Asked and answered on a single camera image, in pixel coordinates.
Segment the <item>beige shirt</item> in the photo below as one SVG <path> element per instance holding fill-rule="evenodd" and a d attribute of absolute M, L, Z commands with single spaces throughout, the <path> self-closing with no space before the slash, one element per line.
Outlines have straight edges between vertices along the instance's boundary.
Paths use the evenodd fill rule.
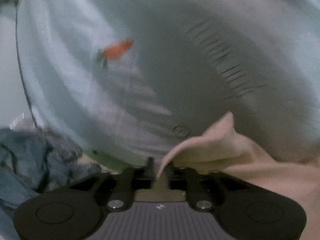
<path fill-rule="evenodd" d="M 297 201 L 306 211 L 307 223 L 302 239 L 319 239 L 319 158 L 298 162 L 279 162 L 248 137 L 234 129 L 228 112 L 203 135 L 183 141 L 162 159 L 157 171 L 165 167 L 190 167 L 207 174 L 218 170 Z"/>

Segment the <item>plaid checked garment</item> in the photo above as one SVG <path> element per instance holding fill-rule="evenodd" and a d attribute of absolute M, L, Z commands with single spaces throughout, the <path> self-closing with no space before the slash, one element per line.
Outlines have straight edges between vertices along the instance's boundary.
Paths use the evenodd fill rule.
<path fill-rule="evenodd" d="M 52 169 L 73 178 L 82 178 L 102 171 L 101 166 L 87 159 L 82 149 L 74 142 L 50 132 L 44 135 L 52 147 L 47 157 Z"/>

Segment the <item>blue denim garment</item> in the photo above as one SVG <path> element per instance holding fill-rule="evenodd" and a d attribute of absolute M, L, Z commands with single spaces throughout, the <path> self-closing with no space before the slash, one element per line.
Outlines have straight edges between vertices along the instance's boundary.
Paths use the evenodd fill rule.
<path fill-rule="evenodd" d="M 80 178 L 59 173 L 48 164 L 52 150 L 45 133 L 1 129 L 1 206 L 20 204 Z"/>

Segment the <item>light blue carrot-print quilt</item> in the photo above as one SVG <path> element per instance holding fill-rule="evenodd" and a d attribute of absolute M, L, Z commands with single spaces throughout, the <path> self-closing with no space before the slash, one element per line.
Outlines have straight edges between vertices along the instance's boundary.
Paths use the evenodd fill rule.
<path fill-rule="evenodd" d="M 319 154 L 319 0 L 15 0 L 35 125 L 140 164 L 225 113 L 278 160 Z"/>

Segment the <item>clear plastic storage bag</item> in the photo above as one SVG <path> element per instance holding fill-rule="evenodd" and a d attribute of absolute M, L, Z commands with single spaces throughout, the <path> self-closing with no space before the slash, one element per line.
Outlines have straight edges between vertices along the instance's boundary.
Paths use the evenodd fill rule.
<path fill-rule="evenodd" d="M 9 127 L 11 130 L 32 131 L 35 123 L 30 114 L 22 113 L 10 123 Z"/>

